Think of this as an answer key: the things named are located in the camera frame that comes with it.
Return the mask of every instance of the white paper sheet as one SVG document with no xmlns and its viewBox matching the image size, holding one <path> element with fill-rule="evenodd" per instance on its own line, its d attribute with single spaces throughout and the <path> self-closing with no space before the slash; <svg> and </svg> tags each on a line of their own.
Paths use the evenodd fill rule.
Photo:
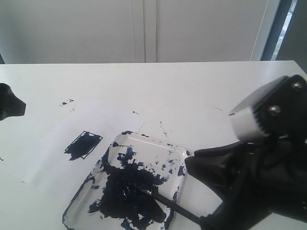
<svg viewBox="0 0 307 230">
<path fill-rule="evenodd" d="M 142 125 L 141 116 L 131 111 L 96 101 L 84 103 L 50 131 L 33 151 L 25 153 L 12 173 L 69 201 L 116 135 L 125 130 L 137 132 Z M 64 153 L 65 149 L 83 131 L 103 139 L 85 159 L 70 161 L 71 155 Z"/>
</svg>

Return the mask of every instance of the paintbrush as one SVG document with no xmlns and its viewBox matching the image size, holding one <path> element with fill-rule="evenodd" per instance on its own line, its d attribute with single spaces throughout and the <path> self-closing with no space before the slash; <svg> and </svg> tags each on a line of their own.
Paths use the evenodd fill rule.
<svg viewBox="0 0 307 230">
<path fill-rule="evenodd" d="M 179 206 L 174 201 L 167 199 L 165 196 L 162 196 L 159 193 L 153 193 L 150 190 L 146 190 L 146 189 L 142 189 L 142 188 L 139 188 L 139 189 L 140 189 L 140 191 L 146 193 L 147 195 L 152 196 L 154 199 L 156 199 L 157 201 L 161 202 L 162 204 L 168 206 L 173 211 L 175 211 L 175 212 L 183 215 L 184 217 L 192 220 L 194 223 L 197 223 L 197 224 L 200 223 L 200 218 L 199 217 L 195 216 L 193 213 L 190 213 L 189 211 L 187 211 L 183 207 Z"/>
</svg>

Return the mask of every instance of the brush handle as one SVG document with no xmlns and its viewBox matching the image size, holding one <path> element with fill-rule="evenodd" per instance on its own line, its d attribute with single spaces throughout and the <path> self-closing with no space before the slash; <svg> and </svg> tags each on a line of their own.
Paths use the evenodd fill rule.
<svg viewBox="0 0 307 230">
<path fill-rule="evenodd" d="M 160 201 L 162 204 L 168 206 L 175 212 L 183 215 L 184 217 L 192 220 L 194 223 L 200 224 L 200 218 L 195 216 L 193 213 L 190 213 L 183 207 L 176 204 L 174 201 L 167 199 L 166 197 L 162 196 L 161 194 L 155 194 L 152 193 L 153 198 L 155 198 L 157 201 Z"/>
</svg>

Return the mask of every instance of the white table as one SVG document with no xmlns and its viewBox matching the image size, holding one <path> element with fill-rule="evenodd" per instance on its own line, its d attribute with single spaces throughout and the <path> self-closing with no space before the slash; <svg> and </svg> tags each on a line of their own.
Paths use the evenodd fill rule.
<svg viewBox="0 0 307 230">
<path fill-rule="evenodd" d="M 10 176 L 22 153 L 85 100 L 98 99 L 146 118 L 140 133 L 194 151 L 236 141 L 228 112 L 261 85 L 282 75 L 306 74 L 293 61 L 153 64 L 0 65 L 0 80 L 26 102 L 23 117 L 0 122 L 0 228 L 64 230 L 67 201 Z M 60 106 L 67 99 L 74 103 Z M 167 137 L 160 128 L 168 131 Z M 179 203 L 207 215 L 220 199 L 187 176 Z M 292 219 L 271 215 L 254 229 L 306 229 Z M 199 230 L 179 214 L 171 229 Z"/>
</svg>

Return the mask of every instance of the metal screw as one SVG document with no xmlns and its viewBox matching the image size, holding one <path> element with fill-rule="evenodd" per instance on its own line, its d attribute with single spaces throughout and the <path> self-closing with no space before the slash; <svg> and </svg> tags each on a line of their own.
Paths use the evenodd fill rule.
<svg viewBox="0 0 307 230">
<path fill-rule="evenodd" d="M 292 84 L 292 88 L 293 88 L 295 91 L 300 91 L 300 90 L 303 88 L 303 86 L 302 86 L 301 83 L 295 82 L 295 83 Z"/>
<path fill-rule="evenodd" d="M 277 105 L 273 105 L 269 107 L 269 113 L 272 116 L 277 116 L 281 112 L 280 107 Z"/>
</svg>

